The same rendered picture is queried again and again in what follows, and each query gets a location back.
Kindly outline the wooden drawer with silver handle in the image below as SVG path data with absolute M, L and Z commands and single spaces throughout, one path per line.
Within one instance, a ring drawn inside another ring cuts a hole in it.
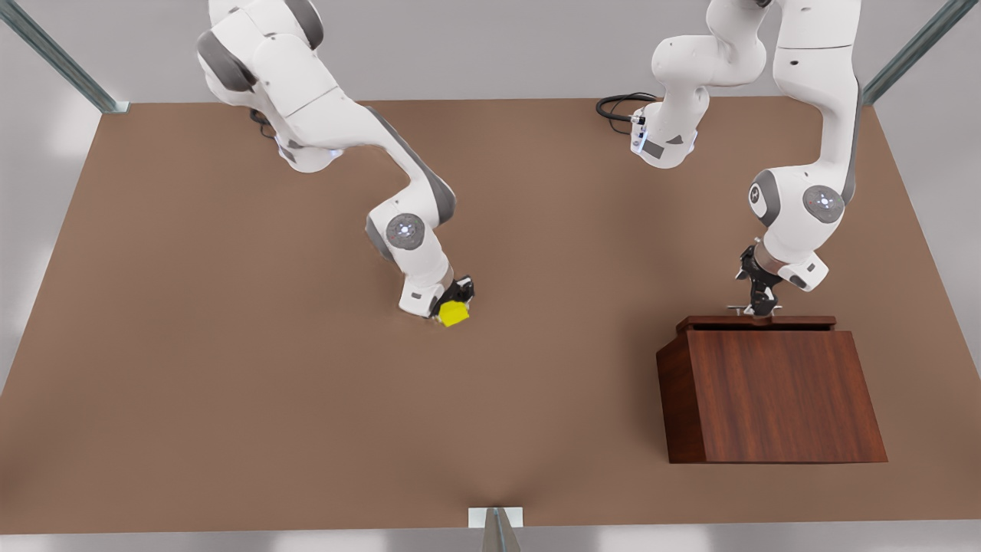
M 710 331 L 753 331 L 753 330 L 803 330 L 829 331 L 837 324 L 836 317 L 793 317 L 792 315 L 777 314 L 774 310 L 770 317 L 753 317 L 746 314 L 726 315 L 693 315 L 685 317 L 676 326 L 681 334 L 690 330 Z

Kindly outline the dark wooden drawer cabinet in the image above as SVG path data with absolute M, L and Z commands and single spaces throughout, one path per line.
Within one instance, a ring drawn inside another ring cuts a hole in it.
M 887 461 L 847 331 L 684 330 L 658 380 L 676 464 Z

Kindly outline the silver frame post with foot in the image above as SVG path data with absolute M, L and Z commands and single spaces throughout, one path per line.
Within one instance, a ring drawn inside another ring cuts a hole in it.
M 524 527 L 524 509 L 469 508 L 468 527 L 483 530 L 481 552 L 521 552 L 514 528 Z

